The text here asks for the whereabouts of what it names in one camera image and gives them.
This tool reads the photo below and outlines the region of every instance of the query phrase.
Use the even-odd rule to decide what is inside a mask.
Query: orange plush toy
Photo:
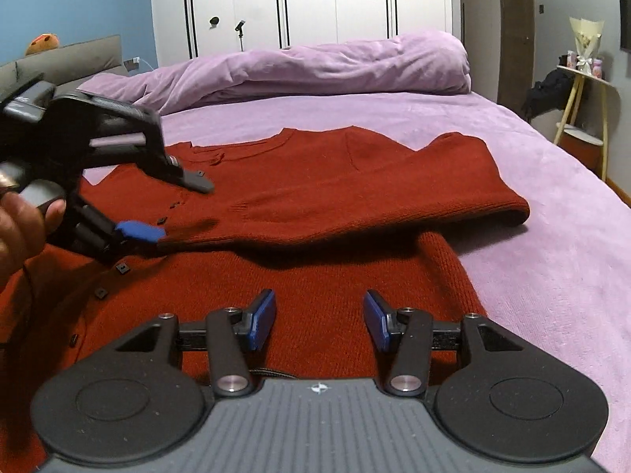
[[[29,44],[24,56],[59,48],[59,38],[55,34],[42,34]]]

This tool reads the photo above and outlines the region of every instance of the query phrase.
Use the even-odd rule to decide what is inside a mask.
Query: black cable
[[[284,371],[271,369],[271,368],[252,368],[250,370],[250,373],[252,375],[258,375],[259,377],[274,377],[278,379],[297,379],[298,378],[290,373],[286,373]]]

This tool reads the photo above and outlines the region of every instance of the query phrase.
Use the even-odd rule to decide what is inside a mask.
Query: blue wall
[[[0,0],[0,9],[0,65],[24,56],[43,33],[57,34],[62,46],[120,34],[124,60],[158,64],[151,0]]]

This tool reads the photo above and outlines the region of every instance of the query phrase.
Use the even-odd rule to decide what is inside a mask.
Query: hand
[[[64,218],[65,201],[52,203],[46,217],[18,194],[8,192],[0,200],[0,291],[24,261],[42,252],[46,235]]]

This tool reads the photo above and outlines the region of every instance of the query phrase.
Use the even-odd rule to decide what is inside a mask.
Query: logo
[[[313,393],[317,393],[318,395],[321,395],[322,393],[324,393],[324,391],[328,391],[329,387],[326,384],[323,384],[321,382],[318,382],[318,384],[313,384],[311,386],[311,391],[313,391]]]

